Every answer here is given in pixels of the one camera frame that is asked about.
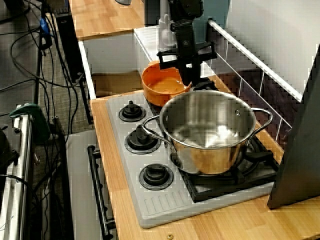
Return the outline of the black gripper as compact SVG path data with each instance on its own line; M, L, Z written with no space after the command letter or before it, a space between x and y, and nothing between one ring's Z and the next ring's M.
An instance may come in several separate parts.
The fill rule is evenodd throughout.
M170 29L175 33L176 48L157 53L160 69L176 68L185 86L198 84L202 62L217 58L215 43L196 43L191 20L176 21Z

